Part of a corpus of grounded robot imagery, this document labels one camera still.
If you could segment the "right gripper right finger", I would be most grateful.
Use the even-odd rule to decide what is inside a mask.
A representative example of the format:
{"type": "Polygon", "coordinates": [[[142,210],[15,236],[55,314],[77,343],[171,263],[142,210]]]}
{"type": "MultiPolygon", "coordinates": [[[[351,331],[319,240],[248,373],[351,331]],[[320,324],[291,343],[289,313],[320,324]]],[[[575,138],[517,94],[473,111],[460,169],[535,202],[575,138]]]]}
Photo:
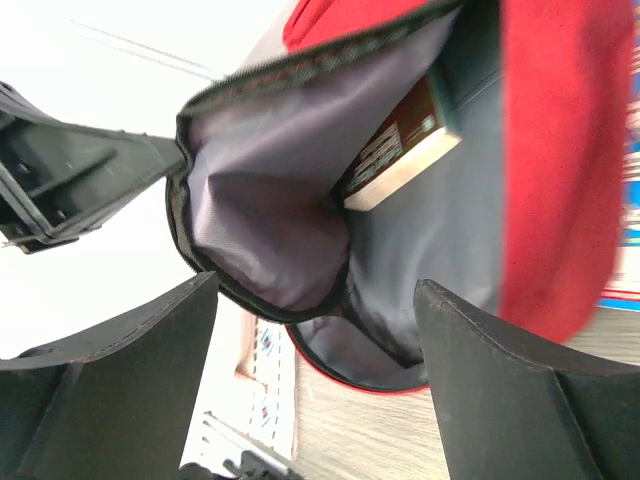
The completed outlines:
{"type": "Polygon", "coordinates": [[[431,280],[414,308],[453,479],[635,479],[639,369],[553,343],[431,280]]]}

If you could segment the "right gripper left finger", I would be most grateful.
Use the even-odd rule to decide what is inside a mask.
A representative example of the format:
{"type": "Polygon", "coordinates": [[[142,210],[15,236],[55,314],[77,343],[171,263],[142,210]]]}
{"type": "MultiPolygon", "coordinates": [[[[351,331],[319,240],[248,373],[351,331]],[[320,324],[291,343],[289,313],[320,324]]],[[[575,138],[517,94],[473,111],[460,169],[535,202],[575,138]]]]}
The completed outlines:
{"type": "Polygon", "coordinates": [[[1,364],[5,479],[173,479],[215,320],[201,273],[1,364]]]}

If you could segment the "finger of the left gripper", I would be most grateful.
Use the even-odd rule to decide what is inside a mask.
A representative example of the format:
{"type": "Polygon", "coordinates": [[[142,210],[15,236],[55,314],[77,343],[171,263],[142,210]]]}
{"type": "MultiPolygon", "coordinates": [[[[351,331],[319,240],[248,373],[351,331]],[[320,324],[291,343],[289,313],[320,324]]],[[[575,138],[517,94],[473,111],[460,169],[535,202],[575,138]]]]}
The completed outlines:
{"type": "Polygon", "coordinates": [[[1,233],[26,254],[99,229],[184,163],[171,139],[61,122],[1,85],[1,233]]]}

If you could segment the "red backpack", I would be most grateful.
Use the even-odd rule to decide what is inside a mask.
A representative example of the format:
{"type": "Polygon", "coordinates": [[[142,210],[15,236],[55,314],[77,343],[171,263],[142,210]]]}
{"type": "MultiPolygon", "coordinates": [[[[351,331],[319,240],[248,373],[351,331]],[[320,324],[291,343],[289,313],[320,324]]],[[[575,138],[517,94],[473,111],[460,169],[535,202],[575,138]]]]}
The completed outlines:
{"type": "Polygon", "coordinates": [[[615,261],[633,48],[628,1],[300,1],[178,114],[174,242],[357,389],[427,384],[423,279],[563,342],[615,261]],[[346,209],[346,171],[432,67],[460,143],[346,209]]]}

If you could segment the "yellow paperback book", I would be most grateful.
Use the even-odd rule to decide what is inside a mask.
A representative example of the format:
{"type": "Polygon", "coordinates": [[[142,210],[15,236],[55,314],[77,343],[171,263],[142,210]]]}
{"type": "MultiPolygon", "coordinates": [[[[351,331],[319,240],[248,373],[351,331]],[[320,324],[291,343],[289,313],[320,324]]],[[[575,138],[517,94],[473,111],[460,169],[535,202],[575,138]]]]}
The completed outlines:
{"type": "Polygon", "coordinates": [[[440,71],[417,81],[355,157],[342,180],[344,207],[366,212],[403,188],[461,141],[440,71]]]}

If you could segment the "blue comic book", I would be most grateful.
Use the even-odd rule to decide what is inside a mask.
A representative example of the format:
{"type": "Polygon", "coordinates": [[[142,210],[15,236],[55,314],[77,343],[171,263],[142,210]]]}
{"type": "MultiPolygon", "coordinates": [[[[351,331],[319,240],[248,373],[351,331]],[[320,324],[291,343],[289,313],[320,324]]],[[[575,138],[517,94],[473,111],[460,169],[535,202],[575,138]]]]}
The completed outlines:
{"type": "Polygon", "coordinates": [[[639,67],[632,69],[623,168],[622,233],[617,266],[602,291],[604,308],[639,311],[639,67]]]}

